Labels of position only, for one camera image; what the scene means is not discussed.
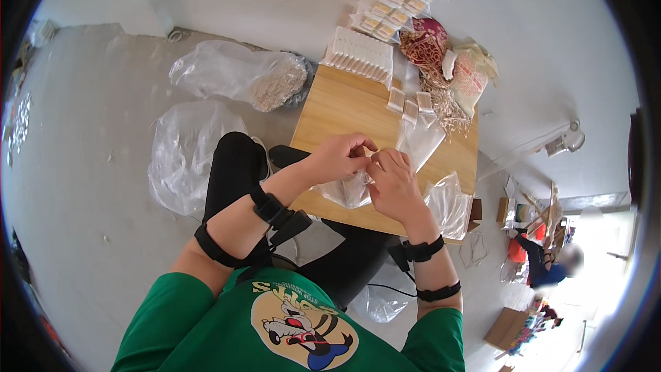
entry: concrete floor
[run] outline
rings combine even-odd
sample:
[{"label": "concrete floor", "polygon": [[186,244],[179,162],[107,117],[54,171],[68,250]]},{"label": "concrete floor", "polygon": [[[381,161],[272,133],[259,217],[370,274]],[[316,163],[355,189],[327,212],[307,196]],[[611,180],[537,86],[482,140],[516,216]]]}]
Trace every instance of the concrete floor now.
[{"label": "concrete floor", "polygon": [[[22,95],[32,93],[30,130],[13,166],[2,146],[4,223],[13,227],[32,266],[46,314],[85,370],[110,369],[124,330],[153,281],[166,272],[198,222],[176,216],[149,194],[155,119],[174,104],[194,100],[170,85],[171,64],[211,35],[179,43],[125,35],[118,25],[60,30],[32,61]],[[251,135],[268,147],[288,144],[301,108],[260,113],[223,99]],[[112,161],[108,156],[113,153]],[[488,160],[480,155],[479,168]],[[507,239],[495,223],[505,174],[479,182],[488,256],[465,269],[449,246],[464,296],[468,371],[497,371],[504,360],[482,337],[503,306],[524,308],[532,291],[501,283]],[[341,241],[316,224],[297,238],[298,261],[323,255]],[[462,254],[467,257],[469,247]],[[283,247],[293,257],[295,246]],[[396,348],[415,322],[409,306],[392,322],[376,324],[349,314]]]}]

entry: hand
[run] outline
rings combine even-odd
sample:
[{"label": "hand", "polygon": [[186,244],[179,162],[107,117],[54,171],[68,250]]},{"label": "hand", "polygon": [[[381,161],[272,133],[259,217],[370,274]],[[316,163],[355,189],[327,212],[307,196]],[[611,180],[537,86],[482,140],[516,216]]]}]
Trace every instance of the hand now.
[{"label": "hand", "polygon": [[422,199],[409,156],[386,148],[371,161],[367,172],[374,184],[368,188],[376,211],[402,223],[407,232],[419,222],[429,223],[431,211]]},{"label": "hand", "polygon": [[361,133],[332,136],[299,164],[310,186],[324,184],[365,168],[371,160],[365,148],[378,151],[376,144]]}]

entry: cartoon dog graphic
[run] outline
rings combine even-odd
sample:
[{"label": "cartoon dog graphic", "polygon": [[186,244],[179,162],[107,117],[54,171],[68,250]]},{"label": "cartoon dog graphic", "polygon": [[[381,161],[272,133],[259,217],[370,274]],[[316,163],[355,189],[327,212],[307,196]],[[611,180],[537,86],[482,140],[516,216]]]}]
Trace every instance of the cartoon dog graphic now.
[{"label": "cartoon dog graphic", "polygon": [[[354,343],[351,335],[342,333],[344,343],[328,343],[324,336],[331,333],[337,326],[338,318],[334,314],[324,314],[319,320],[319,324],[312,327],[310,319],[305,317],[305,312],[296,309],[289,301],[282,302],[282,311],[287,315],[284,319],[273,318],[273,320],[262,319],[264,329],[269,333],[269,339],[275,345],[279,345],[282,338],[287,336],[286,344],[301,345],[307,350],[307,366],[312,371],[320,371],[330,365],[336,356],[349,351],[349,347]],[[326,324],[328,327],[324,333],[319,329]]]}]

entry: white wall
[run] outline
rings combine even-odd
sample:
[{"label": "white wall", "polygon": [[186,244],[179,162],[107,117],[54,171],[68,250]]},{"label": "white wall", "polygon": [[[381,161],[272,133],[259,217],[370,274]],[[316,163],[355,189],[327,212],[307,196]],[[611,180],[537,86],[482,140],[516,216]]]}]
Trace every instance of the white wall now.
[{"label": "white wall", "polygon": [[[162,35],[174,24],[318,60],[343,7],[353,3],[45,0],[38,16],[62,25],[119,22],[128,33],[147,35]],[[436,0],[432,14],[451,36],[473,37],[499,64],[500,88],[489,86],[479,105],[483,153],[497,158],[578,117],[586,143],[577,153],[549,159],[542,152],[509,170],[540,197],[548,196],[551,179],[561,197],[628,190],[629,114],[637,90],[603,0]]]}]

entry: green t-shirt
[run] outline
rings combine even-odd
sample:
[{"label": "green t-shirt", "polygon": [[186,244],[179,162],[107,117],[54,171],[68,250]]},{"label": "green t-shirt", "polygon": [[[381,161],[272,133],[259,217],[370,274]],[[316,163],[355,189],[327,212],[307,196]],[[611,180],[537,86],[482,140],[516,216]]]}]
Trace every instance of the green t-shirt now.
[{"label": "green t-shirt", "polygon": [[336,310],[298,273],[261,269],[214,299],[200,280],[156,280],[126,330],[113,371],[464,371],[461,313],[436,309],[401,352]]}]

